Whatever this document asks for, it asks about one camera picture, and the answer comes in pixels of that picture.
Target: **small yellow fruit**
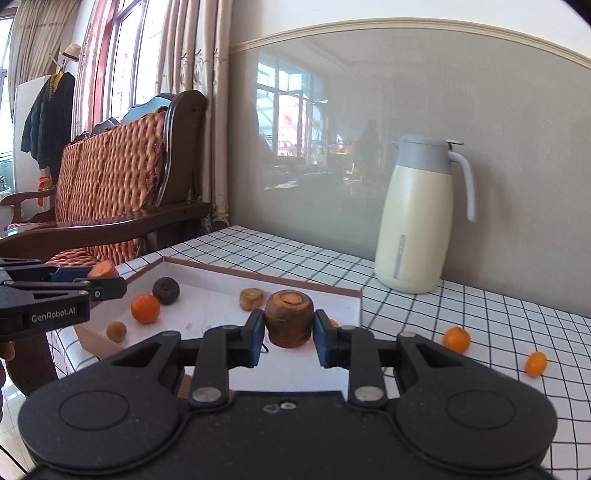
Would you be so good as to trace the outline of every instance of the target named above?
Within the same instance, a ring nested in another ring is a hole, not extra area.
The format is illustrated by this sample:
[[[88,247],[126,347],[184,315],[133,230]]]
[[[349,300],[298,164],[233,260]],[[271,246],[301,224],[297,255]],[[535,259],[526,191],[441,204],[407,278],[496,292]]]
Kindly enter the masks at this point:
[[[127,335],[127,328],[121,322],[111,322],[107,325],[107,338],[111,342],[121,343]]]

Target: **blue gripper pad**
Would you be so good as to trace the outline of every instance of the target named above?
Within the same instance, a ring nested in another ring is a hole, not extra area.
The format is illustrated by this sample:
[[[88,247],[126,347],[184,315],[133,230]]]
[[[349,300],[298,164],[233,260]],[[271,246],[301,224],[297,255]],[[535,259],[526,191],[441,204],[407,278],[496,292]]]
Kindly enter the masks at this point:
[[[318,354],[320,365],[327,368],[329,363],[329,351],[326,346],[326,330],[316,312],[314,312],[314,320],[312,323],[312,335],[314,337],[314,344],[316,345],[316,353]]]
[[[77,278],[88,278],[92,267],[66,267],[60,268],[51,275],[51,281],[60,283],[73,282]]]
[[[265,339],[265,323],[263,318],[264,316],[260,315],[252,329],[251,348],[248,352],[249,367],[255,367],[258,365],[258,360],[261,356],[262,342]]]

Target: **curtain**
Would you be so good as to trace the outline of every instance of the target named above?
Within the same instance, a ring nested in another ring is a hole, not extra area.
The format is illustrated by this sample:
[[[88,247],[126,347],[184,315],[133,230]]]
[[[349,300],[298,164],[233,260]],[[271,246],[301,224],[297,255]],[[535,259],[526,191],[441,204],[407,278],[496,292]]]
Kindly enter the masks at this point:
[[[232,0],[170,0],[160,45],[156,93],[199,90],[206,112],[202,177],[196,196],[212,204],[205,230],[228,226],[228,55]]]
[[[105,37],[105,30],[115,4],[115,0],[95,0],[90,14],[74,90],[72,138],[84,131],[91,131],[95,124],[101,121],[97,109],[102,104],[102,97],[97,101],[96,84],[98,76],[106,73],[105,59],[101,58],[101,52],[105,54],[102,46],[105,41],[109,41]]]
[[[49,73],[66,27],[80,0],[23,0],[12,24],[8,62],[8,98],[14,110],[17,86]]]

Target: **carrot piece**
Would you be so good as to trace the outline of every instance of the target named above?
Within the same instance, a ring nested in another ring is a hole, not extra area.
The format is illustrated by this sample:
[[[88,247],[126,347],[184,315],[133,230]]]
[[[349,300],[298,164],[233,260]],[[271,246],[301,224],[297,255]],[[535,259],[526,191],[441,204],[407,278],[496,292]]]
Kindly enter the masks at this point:
[[[88,273],[88,278],[115,278],[119,277],[119,272],[113,265],[113,262],[105,260],[97,263]]]

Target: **red object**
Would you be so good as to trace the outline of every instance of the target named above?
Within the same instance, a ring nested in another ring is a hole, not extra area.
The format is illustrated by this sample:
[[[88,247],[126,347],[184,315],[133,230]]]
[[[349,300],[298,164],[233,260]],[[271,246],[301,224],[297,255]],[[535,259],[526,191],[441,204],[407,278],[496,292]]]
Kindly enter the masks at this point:
[[[39,178],[39,192],[43,192],[44,190],[49,190],[47,187],[47,183],[51,183],[51,177],[40,177]],[[43,206],[43,199],[37,199],[37,204],[39,207]]]

